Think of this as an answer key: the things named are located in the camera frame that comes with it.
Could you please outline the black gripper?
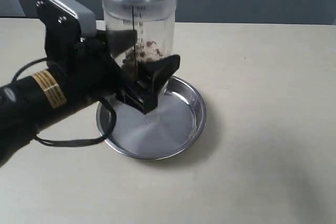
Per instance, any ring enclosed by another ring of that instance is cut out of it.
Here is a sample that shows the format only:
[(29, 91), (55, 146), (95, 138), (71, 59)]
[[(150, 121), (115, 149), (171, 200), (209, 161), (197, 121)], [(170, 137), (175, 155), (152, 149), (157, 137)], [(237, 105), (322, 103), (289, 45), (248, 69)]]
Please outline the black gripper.
[(156, 109), (158, 96), (179, 69), (180, 55), (138, 63), (138, 80), (131, 82), (113, 58), (135, 45), (136, 30), (99, 30), (83, 37), (78, 21), (45, 0), (36, 3), (39, 20), (45, 25), (46, 72), (39, 72), (36, 93), (40, 114), (73, 114), (108, 95), (144, 114)]

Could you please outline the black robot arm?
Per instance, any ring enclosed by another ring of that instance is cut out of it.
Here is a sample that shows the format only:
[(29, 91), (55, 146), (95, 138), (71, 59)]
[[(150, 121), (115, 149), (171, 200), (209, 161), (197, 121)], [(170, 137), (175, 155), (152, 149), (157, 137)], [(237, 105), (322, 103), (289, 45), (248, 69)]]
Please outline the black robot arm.
[[(94, 13), (75, 0), (38, 0), (45, 25), (45, 70), (24, 78), (16, 73), (1, 87), (1, 163), (32, 140), (50, 147), (86, 147), (103, 142), (117, 115), (108, 98), (143, 114), (155, 110), (159, 93), (180, 67), (180, 56), (141, 62), (131, 80), (112, 57), (134, 46), (134, 29), (98, 30)], [(99, 102), (109, 112), (107, 130), (97, 138), (53, 141), (38, 135), (46, 128)]]

